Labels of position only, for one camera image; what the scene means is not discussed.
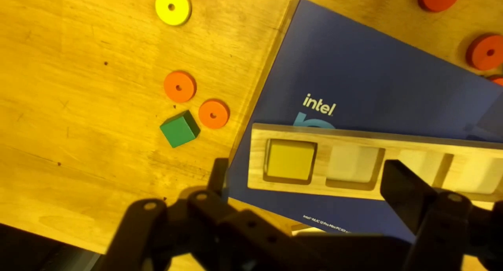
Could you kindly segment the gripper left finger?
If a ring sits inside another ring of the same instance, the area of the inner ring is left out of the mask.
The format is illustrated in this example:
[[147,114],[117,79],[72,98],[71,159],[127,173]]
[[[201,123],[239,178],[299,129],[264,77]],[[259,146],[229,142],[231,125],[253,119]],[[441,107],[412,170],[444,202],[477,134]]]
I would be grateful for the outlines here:
[[98,271],[168,271],[191,254],[205,271],[316,271],[317,259],[250,210],[223,200],[228,159],[208,185],[174,204],[141,199],[125,211]]

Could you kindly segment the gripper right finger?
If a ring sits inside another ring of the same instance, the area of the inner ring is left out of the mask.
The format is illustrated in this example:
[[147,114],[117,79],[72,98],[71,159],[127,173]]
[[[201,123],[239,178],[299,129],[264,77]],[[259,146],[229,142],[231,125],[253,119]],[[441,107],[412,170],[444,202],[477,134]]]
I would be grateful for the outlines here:
[[431,187],[400,160],[385,161],[380,194],[415,235],[404,271],[461,271],[465,255],[487,271],[503,271],[503,201],[477,207]]

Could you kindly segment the blue cardboard box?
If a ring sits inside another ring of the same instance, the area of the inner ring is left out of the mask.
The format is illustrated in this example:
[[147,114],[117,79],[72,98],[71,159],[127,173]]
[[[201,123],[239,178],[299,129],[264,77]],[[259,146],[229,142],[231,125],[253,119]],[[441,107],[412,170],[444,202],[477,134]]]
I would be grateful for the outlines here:
[[248,188],[253,123],[503,143],[503,87],[308,0],[293,0],[228,169],[228,195],[329,233],[413,241],[384,201]]

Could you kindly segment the wooden board with slots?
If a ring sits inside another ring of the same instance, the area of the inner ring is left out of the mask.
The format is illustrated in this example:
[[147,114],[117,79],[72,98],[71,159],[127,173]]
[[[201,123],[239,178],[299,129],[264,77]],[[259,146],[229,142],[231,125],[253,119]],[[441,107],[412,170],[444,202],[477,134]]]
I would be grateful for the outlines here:
[[[490,209],[503,201],[503,144],[365,131],[253,124],[248,188],[381,201],[386,160],[400,160],[434,188],[451,190]],[[269,140],[317,144],[310,182],[265,176]]]

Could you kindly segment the yellow block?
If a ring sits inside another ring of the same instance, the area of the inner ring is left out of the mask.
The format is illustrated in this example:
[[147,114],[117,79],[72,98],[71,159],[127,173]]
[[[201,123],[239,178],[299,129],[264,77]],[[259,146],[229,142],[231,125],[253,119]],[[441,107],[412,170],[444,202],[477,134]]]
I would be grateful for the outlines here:
[[316,150],[313,142],[269,140],[265,176],[283,183],[309,183]]

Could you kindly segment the green block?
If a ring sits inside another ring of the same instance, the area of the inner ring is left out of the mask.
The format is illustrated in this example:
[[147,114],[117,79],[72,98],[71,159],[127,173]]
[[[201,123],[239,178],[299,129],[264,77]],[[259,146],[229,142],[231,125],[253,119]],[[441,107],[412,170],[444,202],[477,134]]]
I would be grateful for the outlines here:
[[200,128],[189,110],[165,120],[160,130],[172,148],[195,140],[200,134]]

